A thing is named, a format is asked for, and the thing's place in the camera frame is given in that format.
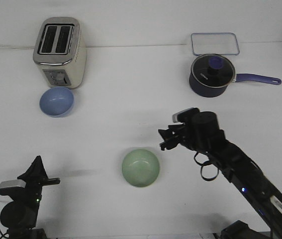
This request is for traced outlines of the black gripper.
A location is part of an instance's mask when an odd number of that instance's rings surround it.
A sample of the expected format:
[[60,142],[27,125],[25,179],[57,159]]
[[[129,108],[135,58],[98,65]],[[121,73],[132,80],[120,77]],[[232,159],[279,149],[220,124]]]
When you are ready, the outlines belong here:
[[158,133],[164,140],[160,143],[160,149],[171,150],[178,144],[189,150],[195,151],[195,140],[193,139],[193,127],[189,120],[179,121],[173,119],[172,125],[168,125],[168,129],[159,129]]
[[57,185],[60,178],[48,178],[42,158],[36,156],[30,167],[19,175],[14,184],[11,198],[21,202],[39,202],[42,198],[42,187]]

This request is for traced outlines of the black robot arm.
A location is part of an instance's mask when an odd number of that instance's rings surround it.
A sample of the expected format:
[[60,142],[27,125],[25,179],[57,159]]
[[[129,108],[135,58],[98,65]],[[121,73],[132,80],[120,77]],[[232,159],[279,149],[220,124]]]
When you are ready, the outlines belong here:
[[0,183],[0,195],[12,199],[0,213],[0,222],[10,239],[47,238],[44,229],[36,228],[42,188],[59,183],[59,178],[48,177],[40,155],[16,179]]
[[282,239],[282,193],[267,179],[259,166],[238,146],[225,138],[214,112],[189,108],[173,115],[173,125],[160,129],[161,150],[178,144],[207,156],[201,167],[214,165],[232,183],[272,234]]

